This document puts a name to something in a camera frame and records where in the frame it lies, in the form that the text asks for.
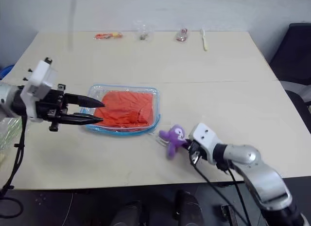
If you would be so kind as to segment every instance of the orange cloth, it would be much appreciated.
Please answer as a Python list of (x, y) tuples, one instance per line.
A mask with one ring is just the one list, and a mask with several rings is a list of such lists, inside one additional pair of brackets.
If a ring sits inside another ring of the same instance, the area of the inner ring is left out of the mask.
[(97, 125), (111, 127), (142, 127), (153, 123), (151, 93), (110, 91), (104, 95), (105, 107), (97, 108), (94, 116), (103, 118)]

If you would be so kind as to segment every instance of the white wall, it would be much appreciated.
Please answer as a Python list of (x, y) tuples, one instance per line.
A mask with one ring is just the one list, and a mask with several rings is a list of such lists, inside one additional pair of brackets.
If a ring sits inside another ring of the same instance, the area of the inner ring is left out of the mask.
[(269, 60), (291, 22), (311, 22), (311, 0), (0, 0), (0, 65), (14, 63), (38, 31), (131, 30), (142, 19), (156, 30), (249, 31)]

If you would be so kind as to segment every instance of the black cable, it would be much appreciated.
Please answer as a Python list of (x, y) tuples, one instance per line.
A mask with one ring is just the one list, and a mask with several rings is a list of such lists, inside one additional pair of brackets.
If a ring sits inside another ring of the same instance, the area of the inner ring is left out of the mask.
[(14, 214), (14, 215), (0, 214), (0, 218), (2, 218), (2, 219), (12, 219), (12, 218), (18, 217), (24, 211), (24, 206), (18, 199), (11, 198), (11, 197), (4, 197), (6, 195), (6, 193), (8, 192), (8, 190), (12, 190), (14, 188), (14, 186), (11, 186), (11, 183), (12, 183), (14, 175), (17, 173), (17, 171), (18, 171), (18, 169), (19, 169), (19, 167), (23, 161), (23, 157), (24, 157), (25, 132), (26, 132), (27, 117), (22, 117), (21, 121), (22, 121), (22, 131), (21, 131), (21, 135), (20, 135), (20, 139), (19, 139), (19, 144), (14, 145), (15, 147), (17, 147), (17, 152), (16, 152), (16, 157), (15, 157), (13, 169), (12, 169), (12, 172), (11, 172), (9, 179), (7, 180), (7, 182), (2, 187), (2, 190), (0, 191), (0, 201), (6, 200), (6, 201), (12, 201), (12, 202), (17, 203), (19, 206), (19, 212)]
[(236, 214), (240, 217), (240, 219), (245, 223), (245, 225), (248, 225), (248, 222), (243, 218), (243, 216), (238, 212), (238, 210), (232, 205), (232, 203), (210, 182), (210, 180), (196, 167), (196, 165), (193, 163), (191, 159), (191, 154), (189, 153), (189, 159), (191, 165), (194, 167), (194, 169), (198, 172), (199, 175), (212, 187), (212, 189), (222, 198), (224, 201), (228, 204), (231, 205), (233, 210), (236, 212)]
[(228, 168), (228, 171), (229, 171), (229, 173), (230, 173), (230, 175), (231, 175), (231, 177), (232, 177), (233, 184), (234, 184), (235, 188), (237, 189), (238, 196), (239, 196), (240, 202), (241, 202), (241, 204), (242, 204), (242, 207), (243, 207), (243, 210), (244, 210), (244, 213), (245, 213), (245, 216), (246, 216), (248, 225), (252, 226), (251, 221), (250, 221), (249, 216), (248, 216), (248, 213), (247, 213), (247, 210), (246, 210), (246, 207), (245, 207), (245, 203), (244, 203), (242, 194), (241, 194), (241, 192), (240, 192), (240, 188), (239, 188), (239, 186), (238, 186), (238, 183), (237, 183), (237, 181), (235, 180), (234, 175), (232, 174), (232, 171), (231, 171), (229, 168)]

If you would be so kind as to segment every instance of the black chair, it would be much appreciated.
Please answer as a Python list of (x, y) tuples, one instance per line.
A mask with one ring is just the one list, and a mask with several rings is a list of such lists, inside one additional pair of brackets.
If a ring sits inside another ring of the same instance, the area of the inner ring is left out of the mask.
[(311, 133), (311, 23), (290, 24), (270, 67)]

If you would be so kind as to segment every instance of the toothbrush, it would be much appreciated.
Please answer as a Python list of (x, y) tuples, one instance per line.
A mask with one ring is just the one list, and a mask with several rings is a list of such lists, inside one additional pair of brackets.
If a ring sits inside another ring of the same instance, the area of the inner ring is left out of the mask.
[(206, 39), (205, 39), (205, 30), (203, 28), (201, 29), (201, 33), (202, 33), (202, 40), (203, 40), (203, 48), (205, 51), (207, 51), (207, 43), (206, 43)]

